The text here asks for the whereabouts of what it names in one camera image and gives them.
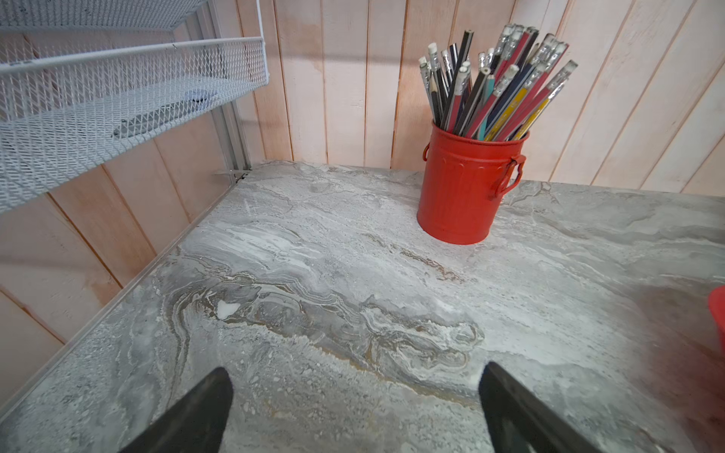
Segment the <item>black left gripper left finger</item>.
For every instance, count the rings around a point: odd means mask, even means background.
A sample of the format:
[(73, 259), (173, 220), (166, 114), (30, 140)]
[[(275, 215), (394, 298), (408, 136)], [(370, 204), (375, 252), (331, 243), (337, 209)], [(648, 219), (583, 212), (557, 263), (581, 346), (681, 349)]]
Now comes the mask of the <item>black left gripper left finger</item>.
[(232, 401), (230, 375), (217, 367), (123, 450), (217, 452)]

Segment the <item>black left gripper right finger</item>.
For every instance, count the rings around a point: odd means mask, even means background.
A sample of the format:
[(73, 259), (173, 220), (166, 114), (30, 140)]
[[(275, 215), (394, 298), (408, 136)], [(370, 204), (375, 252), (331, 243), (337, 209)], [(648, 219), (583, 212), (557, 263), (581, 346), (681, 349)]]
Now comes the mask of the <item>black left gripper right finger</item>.
[(496, 362), (478, 386), (496, 452), (598, 452), (599, 449)]

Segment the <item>red flower-shaped fruit bowl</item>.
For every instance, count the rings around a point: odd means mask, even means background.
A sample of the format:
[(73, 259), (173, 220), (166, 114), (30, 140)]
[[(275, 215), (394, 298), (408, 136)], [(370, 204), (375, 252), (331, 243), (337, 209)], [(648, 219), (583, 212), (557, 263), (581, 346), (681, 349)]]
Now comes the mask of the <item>red flower-shaped fruit bowl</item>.
[(715, 288), (708, 296), (708, 308), (717, 327), (721, 351), (725, 350), (725, 287)]

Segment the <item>red metal pencil bucket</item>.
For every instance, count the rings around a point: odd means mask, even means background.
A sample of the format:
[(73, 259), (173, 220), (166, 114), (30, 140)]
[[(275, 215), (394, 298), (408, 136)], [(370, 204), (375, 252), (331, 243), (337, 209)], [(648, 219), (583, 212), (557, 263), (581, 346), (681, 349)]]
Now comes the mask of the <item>red metal pencil bucket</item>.
[(416, 216), (424, 232), (453, 245), (485, 240), (502, 198), (522, 179), (524, 143), (481, 142), (434, 126)]

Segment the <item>bundle of pencils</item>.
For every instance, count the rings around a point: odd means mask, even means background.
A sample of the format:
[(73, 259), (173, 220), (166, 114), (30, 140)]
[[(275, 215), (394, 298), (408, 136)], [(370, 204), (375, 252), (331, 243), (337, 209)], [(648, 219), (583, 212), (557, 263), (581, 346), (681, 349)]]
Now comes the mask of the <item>bundle of pencils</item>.
[(418, 68), (436, 131), (484, 143), (525, 139), (578, 69), (562, 62), (569, 44), (535, 26), (509, 24), (495, 46), (470, 56), (474, 32), (439, 49)]

